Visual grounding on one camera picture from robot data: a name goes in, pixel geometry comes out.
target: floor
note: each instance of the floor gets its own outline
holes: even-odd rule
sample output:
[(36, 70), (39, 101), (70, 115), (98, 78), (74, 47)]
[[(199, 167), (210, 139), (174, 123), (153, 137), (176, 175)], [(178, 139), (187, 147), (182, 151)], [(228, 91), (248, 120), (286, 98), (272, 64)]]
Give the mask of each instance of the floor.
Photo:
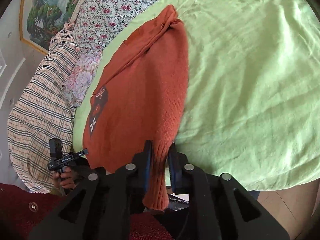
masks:
[(296, 239), (319, 203), (319, 179), (308, 184), (277, 191), (260, 192), (258, 201), (287, 230), (290, 239)]

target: pink floral pillowcase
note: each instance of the pink floral pillowcase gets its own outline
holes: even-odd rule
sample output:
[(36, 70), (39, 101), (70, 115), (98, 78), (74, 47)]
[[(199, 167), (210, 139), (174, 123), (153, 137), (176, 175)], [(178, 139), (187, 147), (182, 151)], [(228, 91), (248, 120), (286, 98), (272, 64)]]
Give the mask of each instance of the pink floral pillowcase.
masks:
[(100, 50), (81, 49), (79, 59), (62, 86), (62, 93), (70, 104), (80, 106), (92, 79), (96, 75), (102, 56)]

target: wall outlet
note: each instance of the wall outlet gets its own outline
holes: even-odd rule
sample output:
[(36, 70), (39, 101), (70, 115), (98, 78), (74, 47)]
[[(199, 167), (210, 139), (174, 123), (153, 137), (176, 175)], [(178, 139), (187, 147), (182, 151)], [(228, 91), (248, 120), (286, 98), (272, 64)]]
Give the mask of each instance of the wall outlet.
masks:
[(0, 75), (2, 74), (4, 68), (6, 67), (6, 63), (5, 63), (5, 60), (4, 60), (4, 57), (2, 55), (2, 51), (0, 49)]

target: painting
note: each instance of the painting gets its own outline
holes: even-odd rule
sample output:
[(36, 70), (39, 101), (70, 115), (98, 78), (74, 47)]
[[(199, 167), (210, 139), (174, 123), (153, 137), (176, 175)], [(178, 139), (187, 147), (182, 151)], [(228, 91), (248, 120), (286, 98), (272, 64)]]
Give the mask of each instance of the painting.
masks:
[(51, 38), (69, 22), (79, 0), (21, 0), (20, 39), (47, 54)]

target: orange sweater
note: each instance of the orange sweater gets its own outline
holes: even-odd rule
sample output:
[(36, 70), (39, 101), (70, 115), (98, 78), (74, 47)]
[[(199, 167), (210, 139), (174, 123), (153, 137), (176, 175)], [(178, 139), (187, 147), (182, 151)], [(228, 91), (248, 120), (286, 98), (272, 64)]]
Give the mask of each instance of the orange sweater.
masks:
[(144, 204), (168, 205), (164, 166), (180, 125), (188, 86), (184, 25), (168, 5), (135, 30), (105, 66), (91, 98), (83, 147), (91, 168), (114, 172), (152, 140), (151, 178)]

